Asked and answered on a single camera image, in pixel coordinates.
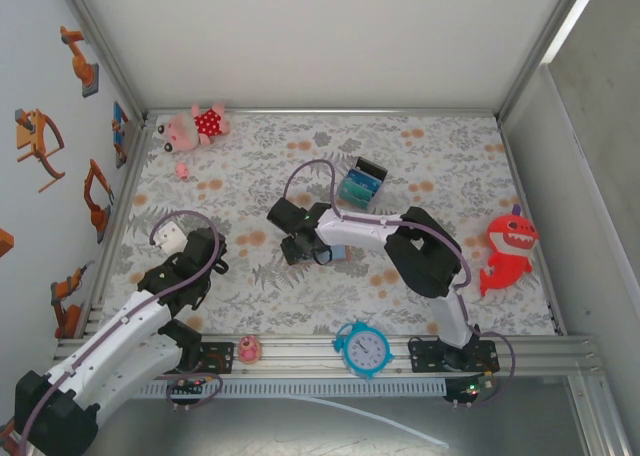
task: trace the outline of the white wall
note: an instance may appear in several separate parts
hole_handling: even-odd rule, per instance
[[[89,158],[95,159],[118,196],[126,166],[116,170],[111,132],[116,91],[104,71],[99,92],[84,99],[71,67],[71,51],[60,40],[60,25],[77,29],[63,0],[0,0],[0,228],[15,247],[0,258],[0,423],[13,414],[15,383],[29,369],[42,372],[53,358],[56,327],[50,285],[88,260],[96,260],[82,288],[90,293],[102,250],[83,199]],[[80,43],[90,62],[91,49]],[[65,148],[50,159],[65,176],[38,194],[50,180],[27,148],[16,149],[14,110],[39,108],[58,126]],[[45,132],[48,149],[53,137]],[[108,201],[99,184],[96,203]]]
[[[497,109],[558,0],[89,0],[144,105]]]
[[[594,334],[627,435],[640,451],[640,289],[547,67],[503,126],[568,330]]]
[[[638,55],[638,0],[591,0],[549,68],[640,280]]]

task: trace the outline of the white cable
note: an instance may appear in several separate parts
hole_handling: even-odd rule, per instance
[[[427,434],[421,433],[420,431],[416,431],[415,429],[411,429],[404,424],[400,424],[397,421],[392,419],[385,418],[384,416],[379,416],[377,414],[369,413],[367,411],[362,411],[360,409],[352,408],[351,406],[347,406],[345,404],[334,403],[333,401],[327,401],[325,399],[311,398],[309,396],[282,396],[284,399],[294,399],[296,401],[307,401],[308,403],[316,403],[316,404],[324,404],[325,406],[331,406],[333,408],[342,409],[344,411],[349,411],[351,413],[358,414],[360,416],[364,416],[366,418],[374,419],[376,421],[380,421],[381,423],[388,424],[389,426],[393,426],[394,428],[405,431],[409,434],[413,434],[420,439],[428,441],[433,444],[437,444],[438,446],[442,446],[444,448],[449,448],[449,444],[444,441],[440,441],[439,439],[433,438]]]

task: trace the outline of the pink pig plush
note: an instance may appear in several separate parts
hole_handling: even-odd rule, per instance
[[[262,345],[253,336],[244,336],[238,342],[238,360],[244,364],[256,363],[262,358]]]
[[[215,104],[211,109],[200,114],[197,105],[191,107],[191,115],[176,114],[167,125],[158,126],[160,134],[167,135],[169,142],[164,145],[165,151],[189,151],[202,144],[211,144],[209,138],[231,131],[229,121],[224,117],[224,106]]]

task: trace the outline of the black holder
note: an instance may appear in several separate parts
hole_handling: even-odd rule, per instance
[[[189,372],[231,374],[233,369],[233,357],[235,354],[234,343],[200,343],[198,363],[188,372],[178,370],[169,371],[168,374],[185,374]]]
[[[414,373],[451,373],[464,371],[484,373],[500,371],[496,344],[472,338],[463,349],[453,348],[439,339],[435,341],[409,340],[411,370]]]

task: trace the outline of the patterned mat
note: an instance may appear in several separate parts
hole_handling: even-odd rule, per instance
[[[160,117],[158,124],[168,119]],[[172,210],[194,209],[226,236],[231,268],[224,276],[213,273],[198,311],[180,315],[198,331],[329,334],[359,319],[387,334],[437,333],[427,301],[407,289],[385,254],[350,248],[348,261],[288,266],[279,248],[284,234],[266,220],[289,174],[303,162],[329,159],[340,181],[363,156],[389,171],[371,212],[421,206],[463,247],[474,276],[463,290],[472,321],[506,334],[554,333],[538,263],[515,286],[480,296],[477,274],[490,254],[487,225],[517,202],[495,120],[232,114],[230,122],[231,134],[189,153],[166,153],[154,133],[103,317],[113,315],[143,273],[163,261],[148,243],[153,224]],[[189,167],[187,181],[174,173],[178,162]],[[303,170],[289,196],[306,208],[328,201],[328,171]],[[193,218],[178,224],[185,231],[202,226]]]

